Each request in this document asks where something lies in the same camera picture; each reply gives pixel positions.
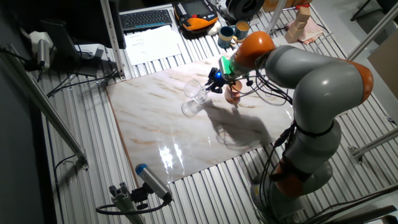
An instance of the metal rail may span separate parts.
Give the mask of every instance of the metal rail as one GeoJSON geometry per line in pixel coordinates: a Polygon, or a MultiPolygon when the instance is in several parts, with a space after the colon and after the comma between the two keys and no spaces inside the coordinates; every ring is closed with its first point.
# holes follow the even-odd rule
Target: metal rail
{"type": "Polygon", "coordinates": [[[29,97],[32,98],[36,106],[51,122],[53,127],[58,131],[59,135],[61,135],[70,149],[76,154],[81,163],[84,165],[83,168],[87,169],[88,161],[85,151],[77,143],[75,137],[73,137],[72,133],[62,121],[55,108],[51,105],[49,99],[38,86],[36,80],[26,73],[21,62],[14,56],[0,54],[0,60],[2,60],[5,65],[8,65],[8,67],[12,69],[12,74],[19,80],[19,83],[22,85],[23,89],[28,93],[29,97]]]}

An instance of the gray robot arm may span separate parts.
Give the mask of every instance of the gray robot arm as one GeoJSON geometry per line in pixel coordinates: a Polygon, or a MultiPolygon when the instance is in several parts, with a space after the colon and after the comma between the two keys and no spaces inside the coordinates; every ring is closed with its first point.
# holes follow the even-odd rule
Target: gray robot arm
{"type": "Polygon", "coordinates": [[[336,152],[341,139],[335,117],[369,96],[373,77],[367,68],[354,62],[291,46],[272,51],[266,62],[266,74],[279,86],[295,89],[297,130],[276,168],[280,176],[287,174],[275,184],[284,195],[296,198],[319,189],[331,177],[327,160],[336,152]]]}

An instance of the mug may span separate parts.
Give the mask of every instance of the mug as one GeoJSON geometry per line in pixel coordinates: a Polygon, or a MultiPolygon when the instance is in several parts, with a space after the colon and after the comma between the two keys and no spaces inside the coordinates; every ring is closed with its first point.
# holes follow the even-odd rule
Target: mug
{"type": "Polygon", "coordinates": [[[243,42],[248,36],[250,25],[246,21],[239,21],[235,25],[235,33],[237,42],[243,42]]]}
{"type": "Polygon", "coordinates": [[[232,37],[234,36],[234,29],[224,26],[218,32],[218,45],[221,48],[228,48],[231,44],[232,37]]]}
{"type": "Polygon", "coordinates": [[[218,32],[218,45],[221,48],[228,48],[231,45],[232,38],[236,42],[246,40],[250,29],[250,25],[246,21],[239,21],[235,26],[224,26],[218,32]]]}

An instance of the metal bar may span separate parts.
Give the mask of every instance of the metal bar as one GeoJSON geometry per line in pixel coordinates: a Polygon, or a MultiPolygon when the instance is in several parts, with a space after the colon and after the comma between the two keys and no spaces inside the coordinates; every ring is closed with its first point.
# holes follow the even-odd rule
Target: metal bar
{"type": "Polygon", "coordinates": [[[369,152],[370,150],[380,146],[381,144],[384,144],[385,142],[390,141],[391,139],[394,139],[398,137],[398,128],[395,128],[394,130],[390,131],[387,134],[384,134],[383,136],[377,138],[373,142],[370,142],[369,144],[363,146],[362,148],[353,151],[353,156],[355,158],[362,156],[366,152],[369,152]]]}
{"type": "Polygon", "coordinates": [[[18,59],[16,59],[14,56],[8,54],[0,54],[0,59],[6,65],[9,65],[9,67],[14,70],[13,75],[20,81],[24,90],[32,98],[36,106],[39,107],[39,109],[51,122],[53,127],[57,130],[59,135],[61,135],[62,139],[68,144],[70,149],[77,155],[79,160],[81,160],[81,163],[83,165],[86,165],[85,168],[88,168],[88,161],[85,151],[82,150],[82,148],[76,141],[75,137],[73,137],[72,133],[69,131],[68,127],[62,121],[57,111],[51,105],[49,99],[43,93],[36,80],[26,73],[26,71],[21,65],[21,62],[18,61],[18,59]]]}
{"type": "Polygon", "coordinates": [[[271,31],[274,29],[276,22],[279,19],[280,14],[282,13],[282,10],[284,9],[285,5],[286,5],[287,0],[279,0],[278,1],[278,5],[276,5],[276,9],[272,15],[271,21],[268,25],[268,27],[266,28],[266,33],[270,34],[271,31]]]}
{"type": "Polygon", "coordinates": [[[398,15],[398,3],[383,17],[383,19],[373,28],[368,36],[348,55],[347,60],[354,60],[398,15]]]}
{"type": "Polygon", "coordinates": [[[112,50],[115,57],[116,65],[118,67],[118,72],[121,77],[124,77],[122,58],[120,56],[118,38],[116,37],[116,31],[114,29],[114,23],[112,19],[111,8],[109,7],[109,1],[101,0],[101,6],[105,17],[105,23],[107,24],[106,27],[108,28],[109,38],[111,39],[112,50]]]}

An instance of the white marble surface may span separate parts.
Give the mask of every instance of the white marble surface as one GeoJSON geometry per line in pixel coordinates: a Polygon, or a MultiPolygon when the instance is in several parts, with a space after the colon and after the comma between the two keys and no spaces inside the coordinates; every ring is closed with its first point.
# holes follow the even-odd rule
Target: white marble surface
{"type": "MultiPolygon", "coordinates": [[[[209,93],[200,107],[183,92],[186,82],[204,84],[220,56],[106,87],[133,167],[146,163],[172,182],[276,140],[292,122],[283,100],[255,93],[235,107],[224,94],[209,93]],[[187,117],[183,106],[198,113],[187,117]]],[[[242,91],[251,88],[245,86],[242,91]]]]}

